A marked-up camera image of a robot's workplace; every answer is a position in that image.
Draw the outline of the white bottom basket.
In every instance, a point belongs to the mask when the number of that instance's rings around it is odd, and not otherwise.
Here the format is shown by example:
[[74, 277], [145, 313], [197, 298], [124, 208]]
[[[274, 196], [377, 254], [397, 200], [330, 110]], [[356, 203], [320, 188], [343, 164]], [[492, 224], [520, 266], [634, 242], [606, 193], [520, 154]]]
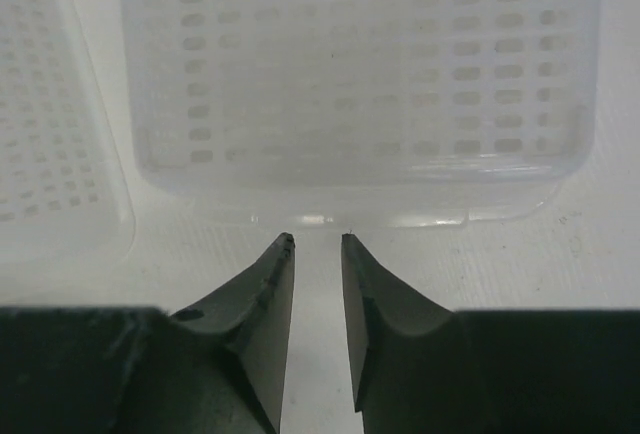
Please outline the white bottom basket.
[[601, 0], [121, 0], [142, 175], [232, 223], [522, 215], [594, 137]]

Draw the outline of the clear perforated basket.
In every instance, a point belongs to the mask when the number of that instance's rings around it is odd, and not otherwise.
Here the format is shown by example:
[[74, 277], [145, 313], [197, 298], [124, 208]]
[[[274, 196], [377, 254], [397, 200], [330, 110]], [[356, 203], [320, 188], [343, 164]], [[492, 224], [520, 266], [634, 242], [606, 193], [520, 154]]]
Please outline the clear perforated basket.
[[134, 216], [73, 0], [1, 0], [1, 264], [126, 251]]

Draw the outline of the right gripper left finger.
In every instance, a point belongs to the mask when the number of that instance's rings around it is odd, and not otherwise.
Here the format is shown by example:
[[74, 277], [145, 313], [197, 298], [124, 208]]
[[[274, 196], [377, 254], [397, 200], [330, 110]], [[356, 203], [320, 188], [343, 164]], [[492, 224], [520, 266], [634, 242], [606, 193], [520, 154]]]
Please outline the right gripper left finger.
[[173, 313], [1, 311], [5, 433], [276, 433], [295, 276], [283, 233], [247, 269]]

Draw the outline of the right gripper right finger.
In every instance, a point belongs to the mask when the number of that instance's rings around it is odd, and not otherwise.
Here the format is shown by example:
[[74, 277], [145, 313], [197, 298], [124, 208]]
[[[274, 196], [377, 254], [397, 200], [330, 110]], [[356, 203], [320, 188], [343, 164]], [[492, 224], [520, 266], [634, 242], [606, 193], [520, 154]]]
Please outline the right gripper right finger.
[[448, 310], [341, 240], [355, 410], [368, 433], [635, 433], [635, 310]]

